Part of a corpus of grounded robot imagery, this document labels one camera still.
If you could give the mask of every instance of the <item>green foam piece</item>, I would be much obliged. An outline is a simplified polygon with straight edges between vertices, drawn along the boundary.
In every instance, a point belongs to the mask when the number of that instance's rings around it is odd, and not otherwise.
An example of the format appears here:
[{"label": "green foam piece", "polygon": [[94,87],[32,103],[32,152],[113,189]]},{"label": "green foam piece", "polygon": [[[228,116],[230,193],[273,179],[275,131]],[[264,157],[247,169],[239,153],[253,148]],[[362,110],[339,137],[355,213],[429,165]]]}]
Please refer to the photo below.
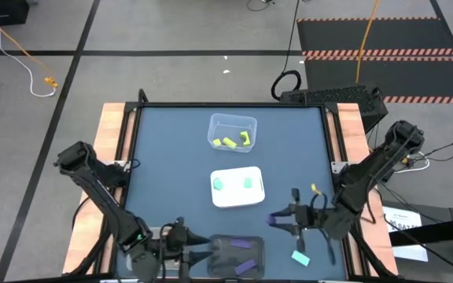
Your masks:
[{"label": "green foam piece", "polygon": [[223,188],[223,183],[219,178],[214,179],[214,182],[212,183],[212,186],[214,186],[215,189],[221,190]]},{"label": "green foam piece", "polygon": [[244,179],[244,187],[245,187],[245,188],[251,188],[251,187],[252,187],[252,180],[251,180],[251,178],[245,178],[245,179]]},{"label": "green foam piece", "polygon": [[294,251],[293,254],[291,255],[291,258],[295,259],[297,262],[301,263],[304,266],[308,266],[308,264],[311,262],[311,259],[309,259],[306,255],[298,251]]}]

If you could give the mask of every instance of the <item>purple block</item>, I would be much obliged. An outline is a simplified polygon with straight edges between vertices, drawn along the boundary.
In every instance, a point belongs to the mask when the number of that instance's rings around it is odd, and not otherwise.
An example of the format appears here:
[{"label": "purple block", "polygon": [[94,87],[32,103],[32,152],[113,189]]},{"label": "purple block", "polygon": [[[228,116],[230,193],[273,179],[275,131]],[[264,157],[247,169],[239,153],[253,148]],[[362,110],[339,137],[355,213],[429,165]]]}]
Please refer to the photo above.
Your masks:
[{"label": "purple block", "polygon": [[230,241],[230,245],[232,247],[237,247],[237,248],[251,248],[251,243],[249,243],[248,241],[239,240],[239,239],[232,239]]},{"label": "purple block", "polygon": [[267,217],[267,224],[270,225],[270,224],[275,224],[275,217],[272,216],[272,215],[269,215]]},{"label": "purple block", "polygon": [[246,270],[256,266],[255,260],[250,259],[245,263],[242,263],[240,266],[235,267],[235,273],[237,275],[243,274]]}]

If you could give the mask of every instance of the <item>yellow cable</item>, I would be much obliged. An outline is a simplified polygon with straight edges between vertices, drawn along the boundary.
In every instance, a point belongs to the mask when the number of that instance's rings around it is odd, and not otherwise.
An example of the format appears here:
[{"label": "yellow cable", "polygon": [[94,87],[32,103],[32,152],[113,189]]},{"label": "yellow cable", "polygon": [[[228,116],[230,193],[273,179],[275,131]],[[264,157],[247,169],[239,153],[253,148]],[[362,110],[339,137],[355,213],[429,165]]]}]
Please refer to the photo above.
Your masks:
[{"label": "yellow cable", "polygon": [[361,59],[363,57],[363,50],[365,48],[366,39],[368,38],[368,33],[370,32],[371,23],[374,21],[375,18],[375,13],[377,12],[379,2],[380,0],[375,0],[374,11],[371,13],[370,20],[368,20],[365,35],[363,36],[363,42],[361,42],[361,48],[359,48],[358,67],[355,70],[355,83],[359,82],[359,71],[361,69]]},{"label": "yellow cable", "polygon": [[54,87],[57,87],[57,83],[55,83],[55,81],[53,80],[53,76],[52,76],[51,70],[48,69],[47,66],[43,62],[41,62],[40,60],[34,58],[31,54],[29,54],[22,46],[20,46],[20,44],[15,39],[13,39],[11,36],[9,36],[1,28],[0,28],[0,32],[4,36],[6,36],[7,39],[9,39],[11,42],[13,42],[13,44],[15,44],[25,55],[27,55],[29,58],[31,58],[34,62],[38,63],[45,70],[45,72],[50,76],[50,77],[45,78],[45,81],[47,83],[49,83],[50,85],[52,85]]}]

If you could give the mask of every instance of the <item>wooden table edge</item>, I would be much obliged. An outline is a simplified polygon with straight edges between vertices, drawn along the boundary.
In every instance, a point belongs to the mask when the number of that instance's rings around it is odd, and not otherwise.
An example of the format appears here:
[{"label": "wooden table edge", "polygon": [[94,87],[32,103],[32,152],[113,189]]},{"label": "wooden table edge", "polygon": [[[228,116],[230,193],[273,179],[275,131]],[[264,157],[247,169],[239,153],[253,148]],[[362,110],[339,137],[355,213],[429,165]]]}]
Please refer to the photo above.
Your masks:
[{"label": "wooden table edge", "polygon": [[[94,150],[99,160],[114,160],[116,147],[122,127],[123,111],[125,103],[105,103],[99,120],[98,132],[94,142]],[[337,132],[333,122],[333,116],[327,116],[331,135],[331,143],[335,160],[340,160],[340,154],[337,142]],[[357,104],[338,104],[338,117],[341,123],[342,136],[344,145],[350,162],[360,162],[369,154],[366,136],[363,130],[363,122],[359,114]],[[128,159],[128,150],[131,140],[131,129],[134,122],[134,116],[131,117],[127,125],[127,135],[123,144],[123,160]],[[86,197],[82,193],[80,202]],[[397,274],[396,261],[392,252],[391,241],[387,230],[387,224],[384,221],[381,198],[375,191],[370,192],[370,204],[374,212],[377,224],[371,224],[365,221],[361,222],[363,236],[366,242],[374,251],[375,255],[385,264],[393,273]],[[363,217],[369,218],[370,215],[365,209]],[[68,253],[64,261],[63,273],[75,269],[83,260],[85,255],[90,251],[95,241],[98,239],[102,224],[102,214],[92,202],[87,202],[79,212],[75,227],[72,231],[69,242]],[[362,275],[361,261],[359,259],[359,250],[354,240],[350,239],[352,252],[352,265],[357,275]],[[112,239],[105,247],[104,260],[101,272],[108,272],[109,258],[111,256]]]}]

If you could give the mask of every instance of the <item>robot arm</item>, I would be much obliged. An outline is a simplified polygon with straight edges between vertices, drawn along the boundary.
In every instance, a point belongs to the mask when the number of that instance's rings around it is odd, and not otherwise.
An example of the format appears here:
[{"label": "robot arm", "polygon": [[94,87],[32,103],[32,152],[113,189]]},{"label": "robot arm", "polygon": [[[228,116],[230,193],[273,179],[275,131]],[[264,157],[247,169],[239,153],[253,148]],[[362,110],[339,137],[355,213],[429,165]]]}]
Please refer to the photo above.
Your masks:
[{"label": "robot arm", "polygon": [[53,165],[80,186],[107,218],[110,233],[119,248],[131,257],[134,275],[142,281],[153,281],[166,259],[178,260],[181,281],[189,281],[189,269],[211,255],[184,250],[187,245],[205,244],[209,240],[192,233],[181,217],[168,224],[171,229],[162,241],[153,239],[144,220],[122,209],[107,190],[125,186],[128,173],[118,164],[105,165],[97,160],[91,145],[76,142],[60,153]]},{"label": "robot arm", "polygon": [[[274,228],[290,232],[296,237],[299,252],[304,252],[305,243],[302,230],[319,229],[328,237],[342,239],[350,232],[359,248],[363,251],[372,266],[381,276],[394,277],[364,241],[358,229],[358,220],[368,201],[368,193],[377,185],[378,180],[388,174],[395,164],[405,156],[420,151],[424,143],[423,132],[407,121],[394,123],[385,135],[385,142],[376,148],[360,164],[346,165],[340,173],[334,175],[335,196],[332,203],[335,208],[314,208],[300,204],[298,189],[292,189],[293,203],[282,211],[269,215],[268,224]],[[275,217],[294,215],[294,224],[278,224]]]}]

